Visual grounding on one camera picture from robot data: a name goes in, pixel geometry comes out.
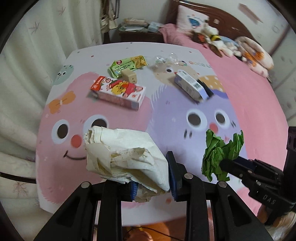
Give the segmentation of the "cream curtain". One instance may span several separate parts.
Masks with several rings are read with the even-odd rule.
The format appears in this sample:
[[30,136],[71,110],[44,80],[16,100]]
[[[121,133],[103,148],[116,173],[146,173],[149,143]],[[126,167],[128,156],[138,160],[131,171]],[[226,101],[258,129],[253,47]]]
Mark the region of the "cream curtain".
[[101,1],[38,1],[1,52],[1,172],[32,177],[37,131],[56,75],[75,50],[102,44]]

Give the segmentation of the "clear plastic wrapper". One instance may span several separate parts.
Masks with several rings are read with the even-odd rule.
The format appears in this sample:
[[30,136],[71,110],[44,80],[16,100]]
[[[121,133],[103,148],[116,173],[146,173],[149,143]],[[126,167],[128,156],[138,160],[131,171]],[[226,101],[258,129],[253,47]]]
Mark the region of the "clear plastic wrapper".
[[162,66],[165,64],[178,64],[178,56],[171,52],[168,57],[163,57],[161,55],[155,56],[154,58],[154,65],[156,67]]

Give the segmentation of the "dark wooden headboard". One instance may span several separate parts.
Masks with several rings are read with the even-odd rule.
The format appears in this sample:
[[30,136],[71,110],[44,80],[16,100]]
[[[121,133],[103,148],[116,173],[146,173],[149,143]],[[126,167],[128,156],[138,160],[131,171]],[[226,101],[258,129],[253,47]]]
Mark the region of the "dark wooden headboard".
[[207,15],[209,17],[208,24],[211,27],[217,28],[219,34],[222,36],[229,37],[233,40],[237,37],[245,36],[259,43],[252,36],[248,28],[236,17],[222,9],[205,4],[193,3],[190,1],[169,1],[169,10],[165,21],[166,24],[176,24],[179,5]]

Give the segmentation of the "pile of plush toys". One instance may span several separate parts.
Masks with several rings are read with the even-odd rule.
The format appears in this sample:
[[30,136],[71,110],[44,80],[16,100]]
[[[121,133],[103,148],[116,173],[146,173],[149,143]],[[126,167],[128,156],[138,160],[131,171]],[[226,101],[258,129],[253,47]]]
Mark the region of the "pile of plush toys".
[[218,57],[223,55],[227,57],[242,57],[238,47],[233,42],[225,42],[219,35],[217,28],[211,27],[207,23],[198,32],[197,30],[191,31],[192,41],[202,44],[204,47],[208,47]]

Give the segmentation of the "stack of books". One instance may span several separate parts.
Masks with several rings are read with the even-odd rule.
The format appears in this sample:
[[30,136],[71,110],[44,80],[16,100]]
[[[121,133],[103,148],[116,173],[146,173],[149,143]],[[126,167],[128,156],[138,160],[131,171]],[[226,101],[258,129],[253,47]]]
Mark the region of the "stack of books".
[[158,22],[136,18],[125,18],[119,27],[119,32],[150,32],[157,33],[164,25]]

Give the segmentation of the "hanging canvas bag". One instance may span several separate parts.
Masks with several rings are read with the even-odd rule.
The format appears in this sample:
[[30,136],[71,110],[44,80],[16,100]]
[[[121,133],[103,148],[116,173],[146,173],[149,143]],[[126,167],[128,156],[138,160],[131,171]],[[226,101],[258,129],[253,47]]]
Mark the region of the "hanging canvas bag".
[[103,34],[118,27],[117,19],[120,11],[120,0],[101,1],[100,25]]

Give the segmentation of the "small beige box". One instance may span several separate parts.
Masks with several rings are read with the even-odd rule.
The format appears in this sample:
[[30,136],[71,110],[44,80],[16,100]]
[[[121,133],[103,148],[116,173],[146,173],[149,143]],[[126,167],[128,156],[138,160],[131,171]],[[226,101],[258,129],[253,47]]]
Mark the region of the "small beige box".
[[134,84],[137,83],[137,74],[128,68],[121,71],[121,77],[124,81]]

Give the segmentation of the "white cartoon pillow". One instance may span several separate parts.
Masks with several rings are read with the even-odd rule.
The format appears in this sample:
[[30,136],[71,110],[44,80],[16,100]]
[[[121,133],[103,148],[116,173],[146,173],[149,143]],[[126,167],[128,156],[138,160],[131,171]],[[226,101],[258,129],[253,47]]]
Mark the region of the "white cartoon pillow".
[[203,13],[186,6],[178,6],[176,26],[181,33],[188,34],[192,31],[200,33],[208,20],[209,17]]

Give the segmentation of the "green paper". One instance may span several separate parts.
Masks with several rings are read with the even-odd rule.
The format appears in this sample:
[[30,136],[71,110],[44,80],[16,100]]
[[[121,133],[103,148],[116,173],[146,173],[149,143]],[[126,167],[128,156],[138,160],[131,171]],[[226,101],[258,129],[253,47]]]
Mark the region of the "green paper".
[[234,133],[233,139],[226,144],[222,138],[216,136],[210,129],[206,132],[206,149],[202,159],[202,174],[207,177],[209,182],[212,182],[214,174],[218,181],[229,181],[228,172],[223,171],[220,163],[224,159],[234,160],[239,156],[239,153],[244,145],[244,135]]

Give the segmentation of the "green snack packet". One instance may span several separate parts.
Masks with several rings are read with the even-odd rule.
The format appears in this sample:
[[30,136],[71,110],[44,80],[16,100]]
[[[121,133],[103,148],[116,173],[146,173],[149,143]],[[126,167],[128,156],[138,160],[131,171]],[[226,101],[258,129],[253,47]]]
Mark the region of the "green snack packet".
[[109,72],[111,73],[113,78],[119,78],[121,77],[121,72],[125,69],[135,71],[137,69],[143,68],[144,66],[148,66],[145,57],[141,55],[134,56],[130,58],[115,60],[109,66]]

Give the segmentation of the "cream paper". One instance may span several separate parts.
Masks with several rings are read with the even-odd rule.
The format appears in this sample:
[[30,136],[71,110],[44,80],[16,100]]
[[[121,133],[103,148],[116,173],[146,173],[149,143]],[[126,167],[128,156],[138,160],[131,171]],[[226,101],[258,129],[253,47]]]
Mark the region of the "cream paper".
[[121,184],[138,183],[136,202],[169,192],[168,161],[148,133],[93,126],[84,142],[87,170]]

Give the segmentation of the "dark wooden nightstand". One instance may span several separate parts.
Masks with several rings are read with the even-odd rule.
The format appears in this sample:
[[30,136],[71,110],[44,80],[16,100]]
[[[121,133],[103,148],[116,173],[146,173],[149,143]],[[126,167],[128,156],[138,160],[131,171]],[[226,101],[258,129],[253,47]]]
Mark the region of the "dark wooden nightstand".
[[117,43],[117,42],[154,42],[164,43],[164,38],[160,32],[120,32],[115,31],[115,37],[119,37],[119,40],[111,40],[110,34],[105,33],[103,35],[103,44]]

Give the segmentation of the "white blue barcode box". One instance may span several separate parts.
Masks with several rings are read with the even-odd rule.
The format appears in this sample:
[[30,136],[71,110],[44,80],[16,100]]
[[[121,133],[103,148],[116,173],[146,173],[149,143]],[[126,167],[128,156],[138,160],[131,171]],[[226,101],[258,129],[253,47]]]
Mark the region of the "white blue barcode box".
[[199,79],[194,79],[184,70],[175,73],[174,83],[195,102],[203,102],[210,99],[214,93],[207,85]]

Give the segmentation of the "pink bed sheet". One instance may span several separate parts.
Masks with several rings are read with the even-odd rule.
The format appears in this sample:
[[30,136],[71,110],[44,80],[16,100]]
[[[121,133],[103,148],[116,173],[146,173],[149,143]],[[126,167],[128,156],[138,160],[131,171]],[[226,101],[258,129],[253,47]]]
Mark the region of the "pink bed sheet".
[[267,79],[235,57],[216,56],[210,49],[180,33],[174,24],[164,25],[160,32],[167,44],[199,50],[213,68],[238,117],[248,158],[283,169],[288,124]]

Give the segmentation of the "red strawberry carton box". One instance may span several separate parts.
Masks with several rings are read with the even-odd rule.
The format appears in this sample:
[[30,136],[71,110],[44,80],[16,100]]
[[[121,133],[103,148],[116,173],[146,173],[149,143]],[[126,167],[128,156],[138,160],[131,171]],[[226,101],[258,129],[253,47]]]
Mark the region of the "red strawberry carton box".
[[125,80],[99,76],[91,85],[90,91],[96,98],[103,101],[139,110],[145,97],[146,88]]

